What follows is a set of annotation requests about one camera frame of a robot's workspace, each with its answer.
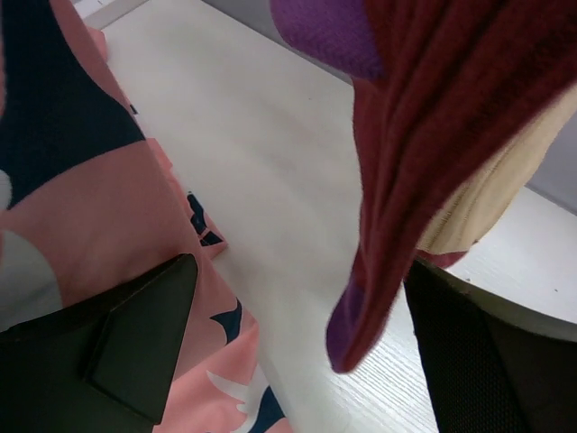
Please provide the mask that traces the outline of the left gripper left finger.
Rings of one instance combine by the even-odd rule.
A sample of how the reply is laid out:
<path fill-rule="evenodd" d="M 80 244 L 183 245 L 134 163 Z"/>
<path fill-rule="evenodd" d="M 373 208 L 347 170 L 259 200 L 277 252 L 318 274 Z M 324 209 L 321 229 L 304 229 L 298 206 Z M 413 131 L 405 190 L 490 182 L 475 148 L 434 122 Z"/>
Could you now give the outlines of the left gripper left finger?
<path fill-rule="evenodd" d="M 181 254 L 1 335 L 3 432 L 150 432 L 161 423 L 197 284 Z"/>

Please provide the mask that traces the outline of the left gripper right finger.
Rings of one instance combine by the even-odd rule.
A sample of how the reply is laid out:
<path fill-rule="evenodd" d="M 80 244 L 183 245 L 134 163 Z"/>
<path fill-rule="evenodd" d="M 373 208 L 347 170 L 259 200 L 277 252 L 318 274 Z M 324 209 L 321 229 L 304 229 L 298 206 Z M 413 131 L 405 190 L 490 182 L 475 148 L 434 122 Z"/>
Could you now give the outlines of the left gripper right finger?
<path fill-rule="evenodd" d="M 576 326 L 422 260 L 404 281 L 441 432 L 574 432 Z"/>

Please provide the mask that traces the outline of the beige purple striped sock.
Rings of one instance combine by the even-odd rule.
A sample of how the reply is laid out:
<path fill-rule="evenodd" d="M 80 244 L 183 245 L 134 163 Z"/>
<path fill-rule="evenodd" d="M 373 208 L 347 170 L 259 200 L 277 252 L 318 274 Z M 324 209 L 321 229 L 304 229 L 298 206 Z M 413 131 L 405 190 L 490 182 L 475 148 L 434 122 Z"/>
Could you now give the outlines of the beige purple striped sock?
<path fill-rule="evenodd" d="M 576 87 L 562 93 L 464 182 L 429 222 L 417 255 L 446 268 L 459 261 L 501 218 L 576 112 Z"/>

